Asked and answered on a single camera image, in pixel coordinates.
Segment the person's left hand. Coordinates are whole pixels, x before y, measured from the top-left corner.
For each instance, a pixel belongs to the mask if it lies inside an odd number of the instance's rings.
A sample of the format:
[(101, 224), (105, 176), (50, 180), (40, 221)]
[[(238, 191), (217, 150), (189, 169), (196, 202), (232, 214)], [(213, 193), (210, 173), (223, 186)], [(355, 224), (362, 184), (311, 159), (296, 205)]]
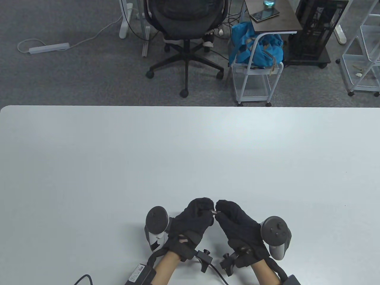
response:
[(167, 242), (163, 247), (179, 255), (182, 262), (191, 260), (206, 229), (214, 223), (213, 210), (214, 202), (210, 198), (192, 200), (183, 212), (173, 219)]

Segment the person's right hand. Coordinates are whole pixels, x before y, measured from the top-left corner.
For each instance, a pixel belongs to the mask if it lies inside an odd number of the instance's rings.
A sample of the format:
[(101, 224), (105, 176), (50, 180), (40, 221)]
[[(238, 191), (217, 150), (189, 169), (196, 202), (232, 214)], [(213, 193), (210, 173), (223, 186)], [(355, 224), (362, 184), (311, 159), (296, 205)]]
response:
[(215, 209), (218, 211), (215, 219), (227, 236), (229, 246), (237, 253), (236, 267), (248, 267), (270, 257), (261, 236), (261, 225), (238, 204), (219, 200)]

